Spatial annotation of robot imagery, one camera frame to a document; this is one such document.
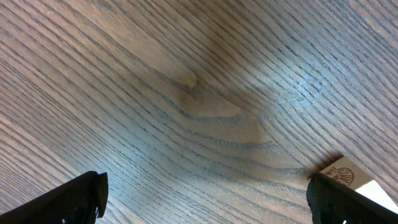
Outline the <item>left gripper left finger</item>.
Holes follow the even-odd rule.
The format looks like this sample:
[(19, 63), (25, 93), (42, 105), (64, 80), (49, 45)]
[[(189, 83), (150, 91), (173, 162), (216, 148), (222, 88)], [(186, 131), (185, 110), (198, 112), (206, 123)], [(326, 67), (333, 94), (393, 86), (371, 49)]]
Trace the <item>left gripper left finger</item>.
[(1, 223), (94, 223), (104, 216), (108, 175), (88, 171), (1, 215)]

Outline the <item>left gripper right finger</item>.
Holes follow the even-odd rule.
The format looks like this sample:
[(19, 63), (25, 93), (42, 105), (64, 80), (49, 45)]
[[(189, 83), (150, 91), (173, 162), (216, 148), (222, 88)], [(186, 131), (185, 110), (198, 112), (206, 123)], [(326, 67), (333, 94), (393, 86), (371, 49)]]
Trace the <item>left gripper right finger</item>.
[(397, 214), (322, 173), (312, 175), (307, 202), (313, 224), (397, 224)]

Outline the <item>wooden block animal drawing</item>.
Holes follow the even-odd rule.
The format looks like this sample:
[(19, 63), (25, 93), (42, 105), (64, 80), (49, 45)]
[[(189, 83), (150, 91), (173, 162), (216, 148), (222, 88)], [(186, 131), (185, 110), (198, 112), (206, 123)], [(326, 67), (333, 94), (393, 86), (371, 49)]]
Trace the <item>wooden block animal drawing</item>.
[(342, 157), (320, 173), (343, 184), (379, 205), (397, 213), (397, 203), (365, 171), (347, 157)]

